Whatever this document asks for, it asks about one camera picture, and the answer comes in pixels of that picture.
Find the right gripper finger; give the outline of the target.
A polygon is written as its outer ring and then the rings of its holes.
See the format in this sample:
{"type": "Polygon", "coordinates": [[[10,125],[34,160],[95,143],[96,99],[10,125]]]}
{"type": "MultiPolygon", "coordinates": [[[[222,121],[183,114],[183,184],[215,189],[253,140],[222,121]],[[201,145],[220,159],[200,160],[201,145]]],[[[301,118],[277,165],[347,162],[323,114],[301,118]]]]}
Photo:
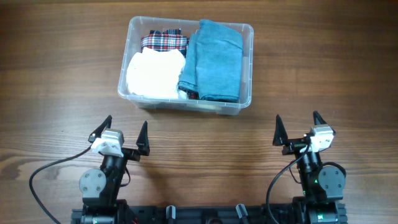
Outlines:
{"type": "Polygon", "coordinates": [[[283,146],[283,145],[288,145],[288,143],[289,143],[289,137],[285,130],[282,119],[281,119],[280,115],[278,114],[275,117],[275,132],[274,132],[272,145],[273,146],[283,146]]]}
{"type": "Polygon", "coordinates": [[[315,125],[327,124],[318,111],[313,112],[313,120],[315,125]]]}

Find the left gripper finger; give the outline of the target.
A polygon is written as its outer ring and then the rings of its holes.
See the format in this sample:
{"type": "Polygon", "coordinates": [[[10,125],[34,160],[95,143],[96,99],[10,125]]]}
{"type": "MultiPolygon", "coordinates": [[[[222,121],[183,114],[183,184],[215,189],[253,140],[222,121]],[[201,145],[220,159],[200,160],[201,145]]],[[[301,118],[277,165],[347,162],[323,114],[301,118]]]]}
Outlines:
{"type": "Polygon", "coordinates": [[[149,146],[149,138],[148,138],[148,123],[144,121],[140,133],[138,135],[136,145],[138,147],[138,152],[142,156],[149,156],[150,154],[150,146],[149,146]]]}
{"type": "Polygon", "coordinates": [[[112,123],[112,116],[108,115],[108,117],[89,135],[88,142],[93,143],[96,138],[100,138],[102,132],[106,128],[110,128],[112,123]]]}

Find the white cloth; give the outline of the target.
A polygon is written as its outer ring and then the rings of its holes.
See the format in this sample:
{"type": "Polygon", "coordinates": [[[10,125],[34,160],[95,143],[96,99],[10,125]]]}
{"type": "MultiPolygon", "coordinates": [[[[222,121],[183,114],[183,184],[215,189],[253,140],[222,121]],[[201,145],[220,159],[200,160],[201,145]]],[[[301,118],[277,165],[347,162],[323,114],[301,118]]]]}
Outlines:
{"type": "Polygon", "coordinates": [[[184,67],[185,57],[179,50],[158,52],[145,47],[134,54],[128,65],[128,92],[148,98],[177,99],[177,83],[184,67]]]}

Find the clear plastic storage container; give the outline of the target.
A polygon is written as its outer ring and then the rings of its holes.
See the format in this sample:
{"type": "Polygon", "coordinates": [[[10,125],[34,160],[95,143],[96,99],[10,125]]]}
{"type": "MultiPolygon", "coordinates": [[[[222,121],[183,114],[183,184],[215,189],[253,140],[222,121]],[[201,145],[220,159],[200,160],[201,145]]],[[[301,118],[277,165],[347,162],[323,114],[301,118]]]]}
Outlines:
{"type": "Polygon", "coordinates": [[[237,115],[243,108],[247,108],[252,100],[252,61],[254,30],[249,24],[223,22],[223,26],[236,30],[243,36],[243,68],[240,83],[240,99],[238,103],[225,103],[219,101],[181,100],[146,98],[130,94],[126,84],[126,74],[129,62],[135,53],[141,51],[141,38],[150,30],[167,30],[181,28],[182,34],[189,37],[200,29],[199,21],[183,19],[166,19],[161,17],[135,16],[129,21],[126,45],[124,48],[123,62],[118,83],[118,94],[121,98],[129,100],[138,108],[144,109],[173,109],[210,112],[225,115],[237,115]]]}

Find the blue towel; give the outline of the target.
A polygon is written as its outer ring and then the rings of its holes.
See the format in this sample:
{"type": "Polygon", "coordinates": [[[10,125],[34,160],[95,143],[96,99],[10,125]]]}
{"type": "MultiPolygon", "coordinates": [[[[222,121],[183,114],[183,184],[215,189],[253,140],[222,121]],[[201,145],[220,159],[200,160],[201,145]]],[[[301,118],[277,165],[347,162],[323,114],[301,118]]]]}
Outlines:
{"type": "Polygon", "coordinates": [[[243,36],[202,19],[191,35],[178,88],[198,100],[237,103],[243,68],[243,36]]]}

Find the plaid cloth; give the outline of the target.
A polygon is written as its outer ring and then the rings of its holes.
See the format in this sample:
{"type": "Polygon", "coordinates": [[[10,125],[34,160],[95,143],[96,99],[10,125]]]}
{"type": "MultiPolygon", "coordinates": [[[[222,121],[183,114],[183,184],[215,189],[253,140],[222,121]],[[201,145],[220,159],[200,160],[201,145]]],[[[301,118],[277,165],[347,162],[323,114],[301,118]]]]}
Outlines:
{"type": "Polygon", "coordinates": [[[198,84],[196,75],[197,35],[187,37],[181,29],[167,29],[163,32],[151,30],[150,34],[141,39],[141,50],[145,48],[158,52],[178,50],[185,57],[185,67],[179,77],[178,89],[187,93],[190,100],[198,100],[198,84]]]}

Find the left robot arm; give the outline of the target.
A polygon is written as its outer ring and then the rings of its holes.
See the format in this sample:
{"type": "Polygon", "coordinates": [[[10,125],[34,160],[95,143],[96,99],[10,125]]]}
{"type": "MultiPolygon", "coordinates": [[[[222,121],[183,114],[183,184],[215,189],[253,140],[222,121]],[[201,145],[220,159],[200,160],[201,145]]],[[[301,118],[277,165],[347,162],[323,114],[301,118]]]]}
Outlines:
{"type": "Polygon", "coordinates": [[[108,116],[88,137],[89,150],[103,156],[98,169],[86,171],[79,181],[83,208],[74,210],[72,223],[138,223],[138,217],[125,199],[118,199],[124,174],[128,174],[127,162],[140,161],[150,154],[148,124],[145,121],[136,141],[136,149],[124,147],[123,132],[111,128],[112,116],[108,116]]]}

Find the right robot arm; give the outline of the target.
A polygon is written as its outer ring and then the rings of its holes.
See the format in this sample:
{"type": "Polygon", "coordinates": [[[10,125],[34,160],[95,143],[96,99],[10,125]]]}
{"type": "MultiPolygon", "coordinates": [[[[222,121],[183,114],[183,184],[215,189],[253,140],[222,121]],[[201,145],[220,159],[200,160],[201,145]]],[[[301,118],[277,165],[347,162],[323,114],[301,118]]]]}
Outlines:
{"type": "Polygon", "coordinates": [[[292,200],[292,213],[295,223],[347,223],[343,190],[346,185],[346,170],[335,162],[322,162],[320,153],[331,148],[335,130],[313,112],[314,125],[302,138],[289,138],[282,119],[275,118],[273,146],[282,146],[284,156],[294,155],[295,159],[285,166],[272,180],[267,189],[266,206],[269,218],[274,223],[279,221],[274,216],[271,205],[271,190],[279,177],[296,165],[303,196],[292,200]]]}

